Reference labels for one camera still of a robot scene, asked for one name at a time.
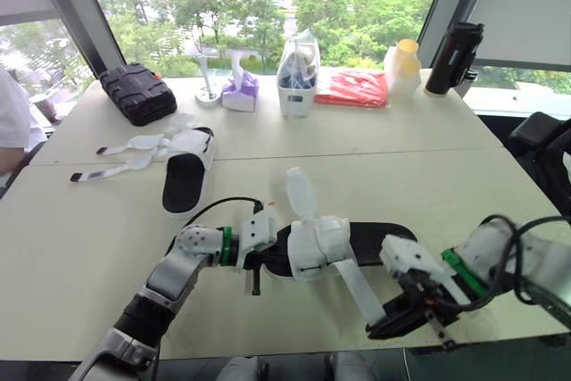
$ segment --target white cable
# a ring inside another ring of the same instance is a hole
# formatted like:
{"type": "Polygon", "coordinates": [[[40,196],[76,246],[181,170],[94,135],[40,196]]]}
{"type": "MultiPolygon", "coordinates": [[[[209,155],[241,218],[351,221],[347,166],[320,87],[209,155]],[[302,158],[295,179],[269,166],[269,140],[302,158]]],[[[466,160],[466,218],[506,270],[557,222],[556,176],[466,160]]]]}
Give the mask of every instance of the white cable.
{"type": "Polygon", "coordinates": [[[407,381],[410,381],[409,362],[407,361],[407,349],[402,348],[402,359],[404,360],[404,368],[407,371],[407,381]]]}

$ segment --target red plastic bag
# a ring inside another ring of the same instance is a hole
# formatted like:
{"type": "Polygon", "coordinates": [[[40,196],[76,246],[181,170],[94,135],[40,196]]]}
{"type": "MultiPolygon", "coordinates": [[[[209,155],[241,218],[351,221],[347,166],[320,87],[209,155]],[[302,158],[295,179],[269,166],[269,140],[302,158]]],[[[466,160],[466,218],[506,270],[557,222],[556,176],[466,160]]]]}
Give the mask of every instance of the red plastic bag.
{"type": "Polygon", "coordinates": [[[383,71],[328,67],[319,71],[317,103],[379,108],[386,106],[386,99],[383,71]]]}

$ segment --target black case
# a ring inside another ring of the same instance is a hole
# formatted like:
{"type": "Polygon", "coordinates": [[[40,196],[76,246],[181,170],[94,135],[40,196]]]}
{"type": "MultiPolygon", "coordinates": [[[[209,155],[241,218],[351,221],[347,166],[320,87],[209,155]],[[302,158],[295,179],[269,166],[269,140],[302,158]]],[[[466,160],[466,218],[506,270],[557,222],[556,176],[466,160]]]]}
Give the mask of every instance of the black case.
{"type": "Polygon", "coordinates": [[[99,75],[103,90],[133,125],[141,127],[173,113],[177,100],[169,87],[138,62],[99,75]]]}

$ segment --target green ring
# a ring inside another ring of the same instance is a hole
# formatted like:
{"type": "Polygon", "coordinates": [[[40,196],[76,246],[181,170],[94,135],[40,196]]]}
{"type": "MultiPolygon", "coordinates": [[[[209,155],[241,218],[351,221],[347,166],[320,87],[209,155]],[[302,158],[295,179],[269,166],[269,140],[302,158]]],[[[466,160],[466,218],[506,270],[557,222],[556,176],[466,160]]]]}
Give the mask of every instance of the green ring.
{"type": "Polygon", "coordinates": [[[222,227],[222,254],[220,266],[226,267],[230,258],[230,244],[232,243],[232,227],[222,227]]]}

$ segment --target white shirt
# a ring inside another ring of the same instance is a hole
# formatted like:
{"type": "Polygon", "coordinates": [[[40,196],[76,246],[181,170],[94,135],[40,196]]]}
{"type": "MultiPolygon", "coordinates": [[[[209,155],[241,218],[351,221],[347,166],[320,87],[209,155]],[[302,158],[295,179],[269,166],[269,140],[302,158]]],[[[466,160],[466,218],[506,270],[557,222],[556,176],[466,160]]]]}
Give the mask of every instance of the white shirt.
{"type": "MultiPolygon", "coordinates": [[[[31,151],[46,134],[29,112],[28,93],[0,66],[0,147],[23,147],[31,151]]],[[[10,173],[0,175],[0,186],[10,173]]]]}

